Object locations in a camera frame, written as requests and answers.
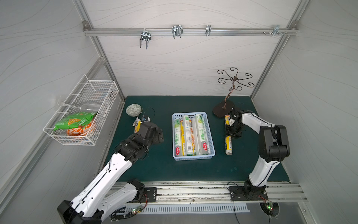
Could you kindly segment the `white green wrap roll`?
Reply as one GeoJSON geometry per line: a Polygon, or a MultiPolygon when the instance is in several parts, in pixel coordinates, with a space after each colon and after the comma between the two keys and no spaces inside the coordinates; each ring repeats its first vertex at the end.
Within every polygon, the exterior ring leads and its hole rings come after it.
{"type": "Polygon", "coordinates": [[[180,119],[174,120],[174,142],[175,142],[175,156],[182,156],[182,141],[181,141],[181,126],[180,119]]]}
{"type": "Polygon", "coordinates": [[[193,145],[192,145],[192,134],[190,128],[190,118],[189,115],[185,114],[183,118],[183,129],[184,129],[184,140],[185,140],[185,152],[186,156],[193,156],[193,145]]]}

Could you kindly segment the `light blue plastic basket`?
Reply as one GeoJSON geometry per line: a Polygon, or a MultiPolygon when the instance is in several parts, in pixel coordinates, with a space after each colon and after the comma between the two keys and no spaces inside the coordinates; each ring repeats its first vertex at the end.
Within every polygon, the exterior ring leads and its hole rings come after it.
{"type": "Polygon", "coordinates": [[[172,115],[172,155],[176,161],[211,159],[216,155],[205,112],[172,115]]]}

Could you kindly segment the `yellow wrap roll long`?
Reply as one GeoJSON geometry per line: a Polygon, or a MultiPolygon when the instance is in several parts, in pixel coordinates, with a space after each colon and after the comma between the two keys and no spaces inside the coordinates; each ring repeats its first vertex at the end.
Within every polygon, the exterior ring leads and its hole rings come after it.
{"type": "Polygon", "coordinates": [[[183,119],[180,120],[180,128],[181,128],[182,156],[186,156],[186,153],[185,153],[185,135],[184,135],[183,119]]]}

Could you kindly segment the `clear wrap roll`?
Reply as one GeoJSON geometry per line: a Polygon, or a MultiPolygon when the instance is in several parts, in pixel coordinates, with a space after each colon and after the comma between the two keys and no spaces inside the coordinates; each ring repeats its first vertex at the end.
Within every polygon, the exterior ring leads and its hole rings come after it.
{"type": "Polygon", "coordinates": [[[204,118],[201,114],[196,114],[194,116],[195,125],[197,128],[197,135],[200,142],[200,151],[201,155],[208,155],[209,154],[209,146],[208,140],[206,135],[206,127],[204,123],[204,118]]]}

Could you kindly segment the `white wrap roll group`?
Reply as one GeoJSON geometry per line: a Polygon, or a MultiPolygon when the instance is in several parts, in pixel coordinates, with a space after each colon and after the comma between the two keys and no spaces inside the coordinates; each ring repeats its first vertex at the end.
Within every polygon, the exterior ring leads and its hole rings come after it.
{"type": "Polygon", "coordinates": [[[195,144],[195,153],[196,155],[201,155],[201,151],[200,151],[200,142],[199,142],[199,138],[197,135],[197,128],[196,125],[193,125],[193,137],[194,137],[194,144],[195,144]]]}

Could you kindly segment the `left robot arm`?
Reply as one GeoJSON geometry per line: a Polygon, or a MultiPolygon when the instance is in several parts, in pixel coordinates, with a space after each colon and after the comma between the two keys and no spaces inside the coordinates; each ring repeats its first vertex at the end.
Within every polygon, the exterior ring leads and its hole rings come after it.
{"type": "Polygon", "coordinates": [[[57,208],[65,224],[100,224],[122,205],[139,201],[145,186],[137,179],[128,181],[123,188],[108,195],[117,180],[149,150],[164,141],[163,131],[156,124],[146,121],[115,147],[110,161],[94,180],[71,201],[64,200],[57,208]]]}

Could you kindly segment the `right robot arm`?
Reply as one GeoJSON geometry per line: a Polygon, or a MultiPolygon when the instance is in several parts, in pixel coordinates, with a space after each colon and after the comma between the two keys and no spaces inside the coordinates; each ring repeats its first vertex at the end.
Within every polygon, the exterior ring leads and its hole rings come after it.
{"type": "Polygon", "coordinates": [[[226,154],[232,154],[232,138],[241,137],[241,129],[247,126],[258,135],[258,161],[249,174],[249,185],[264,187],[275,167],[287,158],[291,151],[287,128],[275,125],[250,111],[235,111],[224,116],[226,132],[226,154]]]}

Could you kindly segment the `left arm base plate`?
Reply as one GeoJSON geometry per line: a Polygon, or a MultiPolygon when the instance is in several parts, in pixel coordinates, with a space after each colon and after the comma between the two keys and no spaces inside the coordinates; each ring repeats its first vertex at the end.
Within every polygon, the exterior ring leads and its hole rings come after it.
{"type": "Polygon", "coordinates": [[[141,203],[154,203],[157,201],[157,188],[156,187],[145,187],[142,197],[140,198],[141,203]]]}

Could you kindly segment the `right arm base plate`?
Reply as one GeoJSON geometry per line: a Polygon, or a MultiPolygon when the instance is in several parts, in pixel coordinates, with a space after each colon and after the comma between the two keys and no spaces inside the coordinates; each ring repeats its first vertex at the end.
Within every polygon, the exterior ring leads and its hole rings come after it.
{"type": "Polygon", "coordinates": [[[227,190],[232,201],[268,201],[266,186],[256,187],[250,182],[245,182],[243,186],[228,186],[227,190]]]}

